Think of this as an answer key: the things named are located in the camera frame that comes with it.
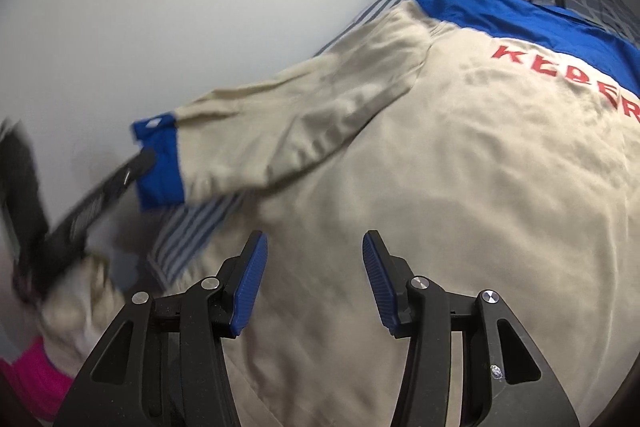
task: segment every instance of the metal screw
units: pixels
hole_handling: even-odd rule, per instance
[[[149,300],[149,294],[147,292],[138,292],[131,298],[133,304],[144,304]]]
[[[426,290],[429,287],[429,279],[418,275],[418,277],[411,279],[411,286],[418,288],[418,290]]]
[[[218,286],[220,286],[220,281],[215,277],[207,277],[200,283],[200,286],[202,286],[206,290],[215,290]]]
[[[482,300],[484,302],[488,302],[489,304],[495,304],[500,300],[500,296],[493,290],[485,290],[482,292]]]
[[[491,376],[495,378],[495,380],[500,380],[504,375],[502,374],[502,370],[495,364],[492,364],[491,367]]]

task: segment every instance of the blue pad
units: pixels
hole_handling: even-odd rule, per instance
[[[262,233],[255,244],[251,259],[246,265],[238,289],[234,294],[234,316],[231,319],[230,328],[231,332],[236,336],[249,323],[266,264],[267,236]]]
[[[382,324],[394,335],[398,333],[400,325],[398,301],[389,275],[380,258],[380,253],[376,249],[369,232],[365,234],[362,240],[362,257]]]

